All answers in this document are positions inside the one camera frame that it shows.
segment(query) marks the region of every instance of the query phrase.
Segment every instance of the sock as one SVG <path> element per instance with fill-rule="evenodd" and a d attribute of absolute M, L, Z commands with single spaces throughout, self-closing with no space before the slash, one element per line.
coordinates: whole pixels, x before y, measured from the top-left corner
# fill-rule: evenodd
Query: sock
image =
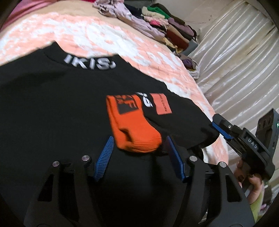
<path fill-rule="evenodd" d="M 161 134 L 146 121 L 137 95 L 107 96 L 106 102 L 118 148 L 146 153 L 160 146 Z"/>

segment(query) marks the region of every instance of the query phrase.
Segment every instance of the silver screw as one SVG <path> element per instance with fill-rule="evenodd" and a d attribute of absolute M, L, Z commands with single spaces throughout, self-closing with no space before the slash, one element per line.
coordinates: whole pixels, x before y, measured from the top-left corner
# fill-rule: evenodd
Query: silver screw
<path fill-rule="evenodd" d="M 57 166 L 59 166 L 59 164 L 60 164 L 60 163 L 59 163 L 58 161 L 55 161 L 55 162 L 53 162 L 52 166 L 53 166 L 53 167 L 57 167 Z"/>
<path fill-rule="evenodd" d="M 225 168 L 225 167 L 227 166 L 227 164 L 224 163 L 224 162 L 220 162 L 219 165 L 220 165 L 221 167 L 223 167 L 223 168 Z"/>
<path fill-rule="evenodd" d="M 193 156 L 193 155 L 192 155 L 192 156 L 190 156 L 190 160 L 191 160 L 192 162 L 197 161 L 197 159 L 198 159 L 198 158 L 197 158 L 196 156 Z"/>
<path fill-rule="evenodd" d="M 88 155 L 82 156 L 81 158 L 83 161 L 88 161 L 90 157 Z"/>

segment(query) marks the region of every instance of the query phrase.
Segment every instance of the green sleeve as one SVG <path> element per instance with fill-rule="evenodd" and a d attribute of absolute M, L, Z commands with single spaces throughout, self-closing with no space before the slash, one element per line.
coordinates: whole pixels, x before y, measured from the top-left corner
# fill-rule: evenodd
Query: green sleeve
<path fill-rule="evenodd" d="M 255 222 L 258 220 L 258 213 L 261 210 L 262 201 L 263 201 L 263 192 L 261 192 L 257 200 L 250 205 Z"/>
<path fill-rule="evenodd" d="M 151 12 L 155 12 L 155 13 L 159 13 L 159 14 L 162 14 L 163 16 L 165 16 L 166 19 L 169 19 L 170 16 L 167 15 L 163 10 L 161 10 L 159 7 L 148 7 L 147 8 L 148 11 L 151 11 Z"/>

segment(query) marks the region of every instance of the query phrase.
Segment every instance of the bedsheet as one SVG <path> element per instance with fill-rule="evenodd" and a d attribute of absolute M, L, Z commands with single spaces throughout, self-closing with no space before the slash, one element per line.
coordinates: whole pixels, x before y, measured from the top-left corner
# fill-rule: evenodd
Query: bedsheet
<path fill-rule="evenodd" d="M 119 54 L 133 67 L 190 98 L 212 120 L 214 110 L 179 58 L 116 18 L 100 15 L 83 1 L 60 1 L 26 15 L 0 33 L 0 65 L 56 41 L 63 50 L 91 57 Z M 204 149 L 204 161 L 228 163 L 223 138 Z"/>

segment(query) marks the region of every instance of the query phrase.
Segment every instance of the patterned bedspread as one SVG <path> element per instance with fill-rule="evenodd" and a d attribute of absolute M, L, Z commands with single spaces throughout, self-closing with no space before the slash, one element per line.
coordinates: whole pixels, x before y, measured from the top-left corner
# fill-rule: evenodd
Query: patterned bedspread
<path fill-rule="evenodd" d="M 191 99 L 212 120 L 214 110 L 182 62 L 161 44 L 135 35 L 94 16 L 34 14 L 5 32 L 0 40 L 0 65 L 56 41 L 77 56 L 119 54 L 133 67 L 163 81 L 169 90 Z M 204 149 L 205 162 L 228 163 L 223 138 Z"/>

